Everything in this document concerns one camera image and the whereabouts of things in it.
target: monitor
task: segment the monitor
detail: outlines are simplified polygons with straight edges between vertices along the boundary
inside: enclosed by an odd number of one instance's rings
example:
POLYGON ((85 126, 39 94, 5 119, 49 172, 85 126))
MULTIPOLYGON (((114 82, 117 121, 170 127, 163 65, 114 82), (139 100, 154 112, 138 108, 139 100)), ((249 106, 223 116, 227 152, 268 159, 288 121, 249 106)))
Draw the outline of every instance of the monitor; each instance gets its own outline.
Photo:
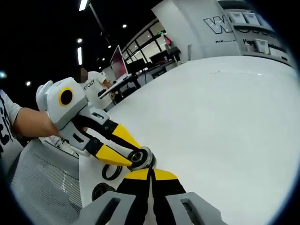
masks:
POLYGON ((127 64, 127 69, 132 75, 146 68, 146 63, 143 59, 136 60, 127 64))
POLYGON ((117 80, 123 75, 128 74, 126 64, 122 57, 122 52, 119 45, 117 46, 116 50, 112 55, 111 66, 117 80))

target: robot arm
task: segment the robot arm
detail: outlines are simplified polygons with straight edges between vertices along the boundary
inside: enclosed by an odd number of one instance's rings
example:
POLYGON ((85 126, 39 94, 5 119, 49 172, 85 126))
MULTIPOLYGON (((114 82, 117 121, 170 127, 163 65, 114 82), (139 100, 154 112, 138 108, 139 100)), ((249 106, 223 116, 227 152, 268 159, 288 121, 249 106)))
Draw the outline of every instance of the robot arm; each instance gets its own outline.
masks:
POLYGON ((66 78, 56 83, 49 81, 38 88, 36 100, 39 109, 47 111, 61 137, 75 147, 77 154, 86 157, 93 155, 106 164, 131 168, 145 166, 146 161, 148 162, 146 164, 154 164, 151 152, 142 149, 121 124, 112 121, 103 110, 88 104, 84 90, 73 78, 66 78), (82 127, 91 128, 106 139, 129 149, 129 157, 87 134, 81 129, 82 127), (141 161, 137 163, 134 160, 136 154, 147 155, 147 157, 140 157, 141 161))

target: black circle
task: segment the black circle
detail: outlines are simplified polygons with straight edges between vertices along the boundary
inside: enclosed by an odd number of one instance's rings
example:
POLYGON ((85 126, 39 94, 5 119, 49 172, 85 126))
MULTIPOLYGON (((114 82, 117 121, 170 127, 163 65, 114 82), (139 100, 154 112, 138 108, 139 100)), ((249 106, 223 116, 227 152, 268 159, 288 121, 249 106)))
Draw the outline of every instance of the black circle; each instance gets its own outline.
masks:
POLYGON ((116 191, 113 187, 109 186, 105 183, 99 183, 97 184, 92 192, 92 201, 95 201, 97 198, 99 198, 101 195, 103 195, 107 191, 116 191))
POLYGON ((60 101, 64 105, 68 105, 73 98, 73 93, 70 90, 65 90, 61 96, 60 96, 60 101))
POLYGON ((142 157, 143 157, 143 153, 141 151, 137 151, 132 155, 131 161, 136 163, 140 161, 142 157))
POLYGON ((106 172, 107 172, 108 168, 109 168, 109 165, 106 164, 106 165, 103 167, 103 170, 102 170, 102 177, 103 177, 105 180, 114 180, 114 179, 116 179, 116 178, 120 175, 120 173, 122 172, 122 169, 123 169, 123 167, 119 165, 119 166, 117 166, 117 169, 116 169, 116 171, 114 172, 114 174, 113 174, 111 177, 107 177, 106 172))
POLYGON ((145 163, 145 161, 148 159, 148 152, 145 149, 133 150, 132 152, 130 152, 127 159, 132 162, 132 165, 130 166, 130 168, 137 168, 137 167, 143 165, 145 163), (138 160, 137 162, 132 162, 131 161, 132 156, 137 154, 138 152, 141 152, 142 158, 140 160, 138 160))

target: hand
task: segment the hand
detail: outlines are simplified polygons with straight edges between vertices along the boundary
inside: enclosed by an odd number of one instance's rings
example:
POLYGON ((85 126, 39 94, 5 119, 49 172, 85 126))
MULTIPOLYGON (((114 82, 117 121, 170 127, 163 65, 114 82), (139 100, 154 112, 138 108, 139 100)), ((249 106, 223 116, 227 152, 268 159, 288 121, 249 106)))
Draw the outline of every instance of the hand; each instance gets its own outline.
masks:
POLYGON ((114 98, 116 97, 116 93, 114 93, 114 92, 111 92, 111 93, 109 93, 109 94, 110 94, 110 96, 111 96, 112 100, 114 100, 114 98))

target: computer screen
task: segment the computer screen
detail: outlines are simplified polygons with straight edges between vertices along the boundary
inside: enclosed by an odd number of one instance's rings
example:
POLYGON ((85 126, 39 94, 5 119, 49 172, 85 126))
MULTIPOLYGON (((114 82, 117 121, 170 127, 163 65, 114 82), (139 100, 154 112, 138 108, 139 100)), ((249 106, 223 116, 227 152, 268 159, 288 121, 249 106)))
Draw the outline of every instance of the computer screen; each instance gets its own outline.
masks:
POLYGON ((126 64, 122 57, 122 53, 119 45, 117 46, 116 50, 112 55, 111 66, 117 80, 124 74, 128 74, 126 64))

